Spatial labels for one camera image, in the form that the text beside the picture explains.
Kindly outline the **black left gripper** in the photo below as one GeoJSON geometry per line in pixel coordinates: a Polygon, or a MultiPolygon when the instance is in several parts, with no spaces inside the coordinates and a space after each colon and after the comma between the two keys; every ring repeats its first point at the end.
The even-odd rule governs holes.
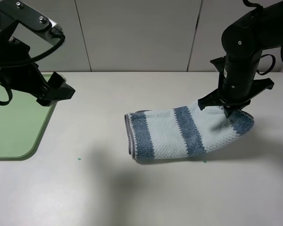
{"type": "Polygon", "coordinates": [[[57,72],[52,73],[47,83],[35,63],[5,68],[4,76],[9,88],[34,96],[42,106],[71,99],[75,93],[75,89],[57,72]]]}

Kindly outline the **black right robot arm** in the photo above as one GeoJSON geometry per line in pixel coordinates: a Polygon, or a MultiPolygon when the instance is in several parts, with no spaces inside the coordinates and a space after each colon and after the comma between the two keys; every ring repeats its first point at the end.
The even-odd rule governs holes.
{"type": "Polygon", "coordinates": [[[283,62],[283,1],[266,8],[248,0],[243,3],[254,9],[225,29],[221,41],[226,55],[211,60],[219,71],[218,87],[198,100],[201,110],[221,106],[226,117],[273,88],[271,79],[254,78],[264,50],[280,48],[283,62]]]}

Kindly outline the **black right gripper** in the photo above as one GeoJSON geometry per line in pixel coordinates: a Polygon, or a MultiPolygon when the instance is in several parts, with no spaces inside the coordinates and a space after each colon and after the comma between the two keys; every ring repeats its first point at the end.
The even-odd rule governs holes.
{"type": "Polygon", "coordinates": [[[223,82],[217,89],[199,99],[198,106],[201,111],[208,106],[221,106],[226,118],[229,118],[235,110],[248,106],[252,98],[273,86],[274,82],[270,78],[253,80],[242,85],[226,85],[223,82]]]}

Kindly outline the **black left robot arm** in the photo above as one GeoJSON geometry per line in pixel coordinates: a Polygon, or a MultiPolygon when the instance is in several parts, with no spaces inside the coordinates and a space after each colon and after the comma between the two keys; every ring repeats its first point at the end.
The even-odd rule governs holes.
{"type": "Polygon", "coordinates": [[[51,24],[41,29],[41,34],[47,35],[48,42],[57,40],[57,43],[44,53],[30,57],[30,47],[12,36],[19,24],[34,30],[26,22],[0,11],[0,85],[8,94],[8,100],[0,101],[0,105],[10,103],[13,90],[34,96],[42,106],[71,99],[75,89],[67,84],[66,79],[53,72],[49,80],[45,80],[37,65],[37,61],[52,54],[64,43],[66,38],[62,30],[51,24]]]}

